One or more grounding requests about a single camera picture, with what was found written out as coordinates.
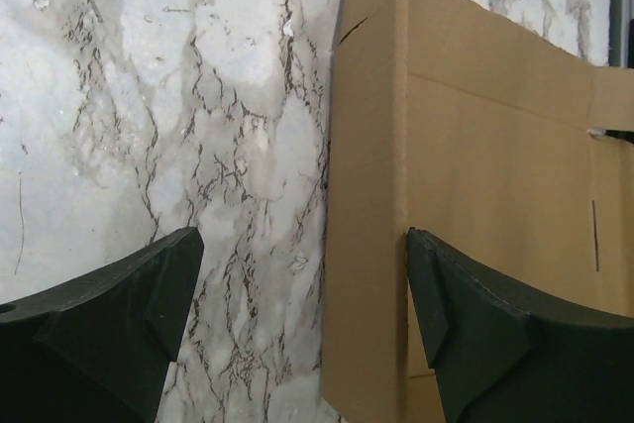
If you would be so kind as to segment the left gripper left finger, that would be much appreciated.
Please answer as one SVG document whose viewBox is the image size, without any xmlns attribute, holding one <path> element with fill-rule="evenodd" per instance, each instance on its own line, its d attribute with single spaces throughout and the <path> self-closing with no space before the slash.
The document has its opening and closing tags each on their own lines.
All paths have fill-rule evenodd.
<svg viewBox="0 0 634 423">
<path fill-rule="evenodd" d="M 204 244 L 182 228 L 1 306 L 4 422 L 153 422 Z"/>
</svg>

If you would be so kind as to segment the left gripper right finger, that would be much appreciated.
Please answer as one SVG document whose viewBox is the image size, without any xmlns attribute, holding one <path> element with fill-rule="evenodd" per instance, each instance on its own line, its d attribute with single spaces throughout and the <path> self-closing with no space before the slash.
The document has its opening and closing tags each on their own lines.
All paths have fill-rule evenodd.
<svg viewBox="0 0 634 423">
<path fill-rule="evenodd" d="M 633 320 L 407 233 L 407 274 L 448 422 L 630 422 Z"/>
</svg>

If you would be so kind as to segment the brown cardboard box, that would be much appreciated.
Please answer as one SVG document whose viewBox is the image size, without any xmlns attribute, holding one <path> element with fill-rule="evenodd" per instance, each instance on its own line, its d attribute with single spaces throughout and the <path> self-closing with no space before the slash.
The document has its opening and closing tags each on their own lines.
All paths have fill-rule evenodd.
<svg viewBox="0 0 634 423">
<path fill-rule="evenodd" d="M 448 422 L 407 274 L 427 231 L 633 320 L 633 73 L 471 0 L 343 0 L 321 392 L 350 422 Z"/>
</svg>

